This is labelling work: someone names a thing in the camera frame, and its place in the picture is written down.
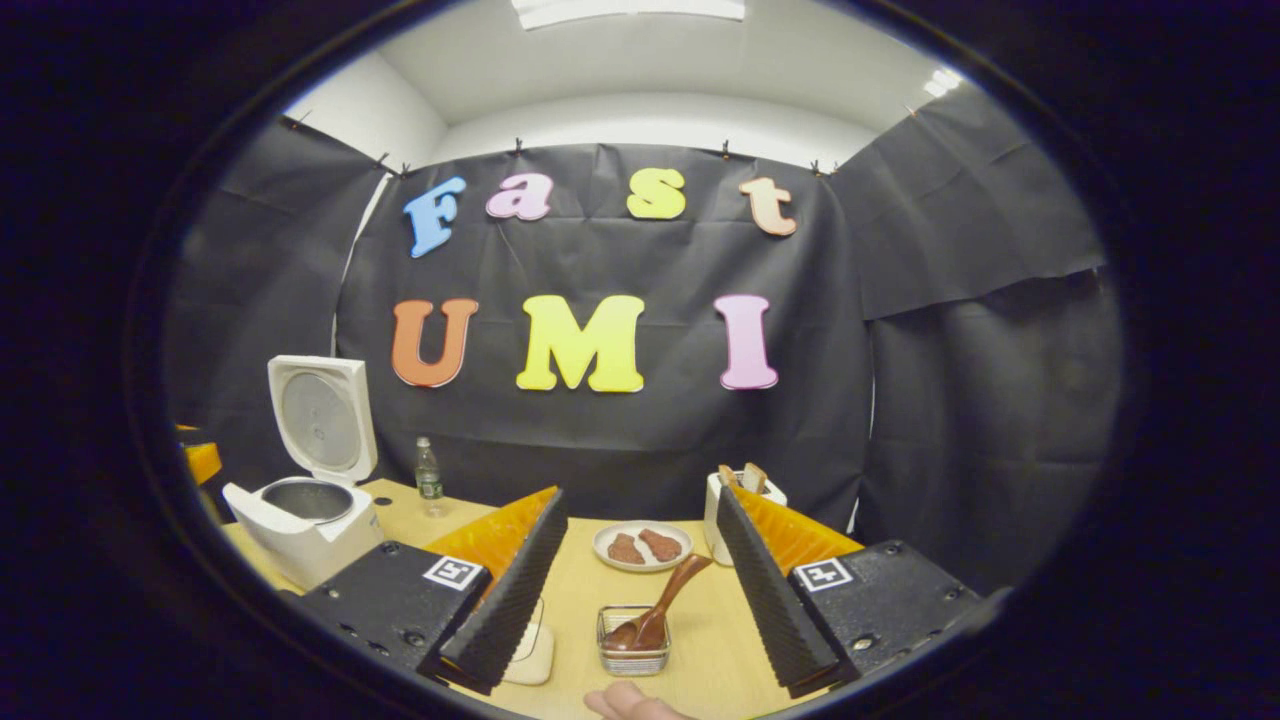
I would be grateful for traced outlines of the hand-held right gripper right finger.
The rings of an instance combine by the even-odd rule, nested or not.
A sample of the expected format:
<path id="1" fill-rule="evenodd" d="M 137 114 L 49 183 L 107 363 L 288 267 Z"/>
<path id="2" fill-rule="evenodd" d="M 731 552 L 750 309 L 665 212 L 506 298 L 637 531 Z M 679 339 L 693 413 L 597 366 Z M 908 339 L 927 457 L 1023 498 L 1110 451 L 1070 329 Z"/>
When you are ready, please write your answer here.
<path id="1" fill-rule="evenodd" d="M 716 521 L 778 684 L 881 676 L 974 624 L 986 600 L 900 539 L 863 546 L 737 486 Z"/>

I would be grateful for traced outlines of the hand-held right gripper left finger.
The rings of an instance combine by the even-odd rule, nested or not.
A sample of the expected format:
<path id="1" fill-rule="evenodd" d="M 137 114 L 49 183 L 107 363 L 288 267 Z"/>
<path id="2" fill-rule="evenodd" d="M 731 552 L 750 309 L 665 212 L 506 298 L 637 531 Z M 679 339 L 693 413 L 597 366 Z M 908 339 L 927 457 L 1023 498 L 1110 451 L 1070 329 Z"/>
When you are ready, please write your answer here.
<path id="1" fill-rule="evenodd" d="M 489 694 L 532 620 L 567 532 L 548 487 L 420 548 L 387 541 L 302 594 L 312 623 L 375 660 Z"/>

